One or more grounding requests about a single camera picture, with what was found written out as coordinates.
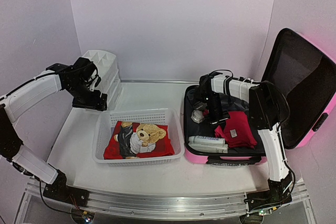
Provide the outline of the white plastic drawer organizer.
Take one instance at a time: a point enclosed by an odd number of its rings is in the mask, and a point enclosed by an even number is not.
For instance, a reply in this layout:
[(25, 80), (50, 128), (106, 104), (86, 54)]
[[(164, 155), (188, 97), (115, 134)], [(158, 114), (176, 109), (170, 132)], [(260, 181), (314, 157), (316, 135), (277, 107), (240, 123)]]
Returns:
[(82, 57), (92, 61), (98, 68), (89, 79), (92, 81), (90, 90), (107, 94), (107, 110), (114, 110), (122, 90), (116, 55), (104, 50), (88, 50)]

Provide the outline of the crimson red t-shirt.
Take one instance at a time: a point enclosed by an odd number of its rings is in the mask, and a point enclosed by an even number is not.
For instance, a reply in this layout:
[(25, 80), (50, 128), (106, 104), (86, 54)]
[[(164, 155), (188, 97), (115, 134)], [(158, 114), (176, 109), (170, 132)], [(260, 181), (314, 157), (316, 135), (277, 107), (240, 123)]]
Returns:
[(212, 141), (206, 143), (207, 145), (223, 146), (227, 145), (229, 148), (246, 147), (254, 149), (257, 145), (249, 123), (247, 115), (242, 111), (229, 111), (230, 118), (225, 121), (224, 129), (220, 126), (213, 128), (208, 123), (202, 122), (199, 127), (199, 135), (215, 136), (216, 138), (223, 138), (220, 141)]

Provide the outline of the white perforated plastic basket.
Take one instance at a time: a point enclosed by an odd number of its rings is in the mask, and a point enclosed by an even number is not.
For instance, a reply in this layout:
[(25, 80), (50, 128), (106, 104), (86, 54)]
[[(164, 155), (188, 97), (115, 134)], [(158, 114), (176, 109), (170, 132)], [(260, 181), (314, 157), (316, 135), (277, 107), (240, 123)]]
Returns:
[(92, 158), (96, 163), (164, 164), (183, 155), (183, 133), (172, 109), (107, 111), (98, 117), (92, 144)]

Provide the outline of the red bear print shirt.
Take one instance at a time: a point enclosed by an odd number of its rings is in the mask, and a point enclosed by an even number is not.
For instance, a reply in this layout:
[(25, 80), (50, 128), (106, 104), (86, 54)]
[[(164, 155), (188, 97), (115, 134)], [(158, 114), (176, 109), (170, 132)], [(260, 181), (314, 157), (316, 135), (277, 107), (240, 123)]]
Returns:
[(104, 159), (132, 159), (172, 156), (175, 154), (168, 136), (168, 126), (118, 121)]

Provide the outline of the pink cartoon hard-shell suitcase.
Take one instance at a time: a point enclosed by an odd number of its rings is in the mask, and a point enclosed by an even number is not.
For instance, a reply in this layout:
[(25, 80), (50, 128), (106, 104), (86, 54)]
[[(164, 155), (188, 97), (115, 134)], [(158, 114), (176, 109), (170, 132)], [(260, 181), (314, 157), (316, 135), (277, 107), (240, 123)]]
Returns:
[[(319, 129), (335, 107), (335, 60), (321, 49), (291, 29), (282, 29), (276, 37), (267, 67), (261, 81), (274, 84), (289, 105), (281, 104), (281, 136), (284, 148), (289, 150), (304, 146)], [(250, 126), (257, 141), (254, 149), (228, 148), (228, 153), (206, 153), (189, 147), (188, 138), (197, 136), (200, 124), (192, 121), (191, 114), (200, 110), (208, 114), (202, 104), (194, 108), (194, 91), (190, 86), (184, 96), (185, 156), (191, 163), (217, 165), (250, 165), (265, 157), (258, 131)], [(249, 104), (239, 98), (221, 94), (223, 111), (242, 111), (248, 116)]]

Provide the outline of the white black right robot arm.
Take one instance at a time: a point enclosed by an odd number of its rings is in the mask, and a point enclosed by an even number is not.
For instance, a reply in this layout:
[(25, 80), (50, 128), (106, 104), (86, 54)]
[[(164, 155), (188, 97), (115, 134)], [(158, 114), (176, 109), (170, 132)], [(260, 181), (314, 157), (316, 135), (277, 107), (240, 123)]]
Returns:
[(212, 128), (224, 126), (229, 114), (222, 109), (220, 95), (239, 98), (249, 104), (248, 123), (258, 131), (268, 162), (268, 186), (261, 198), (249, 193), (246, 202), (251, 210), (278, 207), (291, 201), (296, 176), (289, 167), (281, 136), (281, 104), (289, 108), (286, 98), (269, 81), (255, 82), (250, 78), (225, 76), (223, 69), (200, 77), (194, 93), (197, 103), (208, 109), (206, 122)]

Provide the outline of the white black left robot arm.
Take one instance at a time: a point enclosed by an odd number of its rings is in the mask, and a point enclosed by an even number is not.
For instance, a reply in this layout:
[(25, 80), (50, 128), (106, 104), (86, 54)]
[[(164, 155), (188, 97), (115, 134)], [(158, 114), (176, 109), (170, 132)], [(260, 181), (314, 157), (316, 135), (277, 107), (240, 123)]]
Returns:
[(1, 95), (1, 158), (66, 201), (70, 189), (55, 181), (59, 173), (46, 162), (47, 149), (71, 109), (107, 110), (117, 70), (114, 54), (89, 50), (73, 64), (55, 63)]

